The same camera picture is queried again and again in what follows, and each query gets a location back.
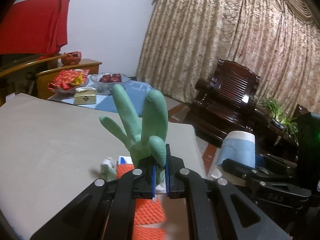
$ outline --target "patterned curtain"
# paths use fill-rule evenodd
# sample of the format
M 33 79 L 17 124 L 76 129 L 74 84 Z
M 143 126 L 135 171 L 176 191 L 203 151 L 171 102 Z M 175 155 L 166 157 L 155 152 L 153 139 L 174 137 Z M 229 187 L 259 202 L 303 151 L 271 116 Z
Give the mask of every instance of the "patterned curtain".
M 158 0 L 137 70 L 162 93 L 191 103 L 219 58 L 261 76 L 257 96 L 291 114 L 320 113 L 320 30 L 302 0 Z

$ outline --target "apple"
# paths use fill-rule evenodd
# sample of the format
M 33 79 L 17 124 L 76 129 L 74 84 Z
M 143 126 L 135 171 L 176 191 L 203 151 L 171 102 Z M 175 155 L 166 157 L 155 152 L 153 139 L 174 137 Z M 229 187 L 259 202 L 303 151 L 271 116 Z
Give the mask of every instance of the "apple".
M 111 80 L 110 80 L 110 82 L 121 82 L 121 81 L 120 81 L 118 78 L 112 77 Z
M 106 78 L 108 80 L 108 82 L 110 82 L 111 75 L 110 74 L 103 75 L 103 78 Z
M 112 74 L 112 77 L 113 77 L 113 78 L 121 78 L 121 74 L 116 74 L 116 73 L 115 73 L 115 74 Z
M 99 82 L 101 82 L 101 83 L 108 83 L 108 82 L 110 82 L 110 81 L 108 81 L 107 78 L 102 77 L 102 78 L 100 78 Z

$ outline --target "white wall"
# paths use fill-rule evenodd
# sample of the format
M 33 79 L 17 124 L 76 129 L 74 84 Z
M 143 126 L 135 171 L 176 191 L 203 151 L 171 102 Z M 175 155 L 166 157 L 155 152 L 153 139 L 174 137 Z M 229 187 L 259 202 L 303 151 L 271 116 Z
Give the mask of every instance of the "white wall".
M 151 2 L 70 0 L 68 44 L 60 52 L 81 51 L 82 58 L 102 62 L 100 72 L 135 76 L 153 10 Z

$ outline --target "small box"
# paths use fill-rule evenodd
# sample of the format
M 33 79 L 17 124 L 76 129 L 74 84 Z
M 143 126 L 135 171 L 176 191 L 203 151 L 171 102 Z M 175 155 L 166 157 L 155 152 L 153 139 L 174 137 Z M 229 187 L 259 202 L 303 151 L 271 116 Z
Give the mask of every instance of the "small box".
M 75 105 L 91 105 L 97 100 L 97 90 L 95 88 L 77 88 L 75 93 Z

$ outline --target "green plant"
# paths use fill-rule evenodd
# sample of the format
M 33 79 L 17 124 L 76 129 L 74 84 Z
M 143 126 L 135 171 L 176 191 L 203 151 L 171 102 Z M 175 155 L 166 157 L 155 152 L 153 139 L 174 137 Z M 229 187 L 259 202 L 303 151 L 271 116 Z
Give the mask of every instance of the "green plant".
M 280 123 L 286 128 L 286 131 L 288 132 L 289 135 L 292 136 L 292 138 L 297 141 L 297 132 L 298 132 L 298 127 L 297 123 L 293 122 L 296 118 L 288 118 L 284 117 Z
M 282 106 L 274 98 L 260 98 L 260 105 L 268 109 L 272 117 L 285 127 L 285 131 L 297 141 L 297 123 L 293 122 L 296 118 L 288 118 Z
M 282 106 L 274 98 L 260 98 L 260 105 L 268 109 L 276 121 L 284 117 Z

